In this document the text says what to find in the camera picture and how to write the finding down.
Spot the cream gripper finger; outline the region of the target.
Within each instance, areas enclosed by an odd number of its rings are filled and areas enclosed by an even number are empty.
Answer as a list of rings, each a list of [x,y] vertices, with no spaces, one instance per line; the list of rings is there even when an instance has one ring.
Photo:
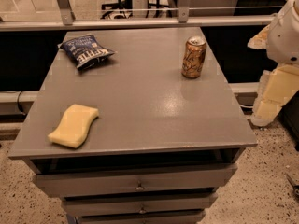
[[[298,64],[280,63],[273,71],[264,71],[250,117],[252,124],[258,127],[270,124],[298,91]]]
[[[257,35],[252,37],[248,42],[248,47],[251,49],[265,49],[269,28],[269,25],[265,26]]]

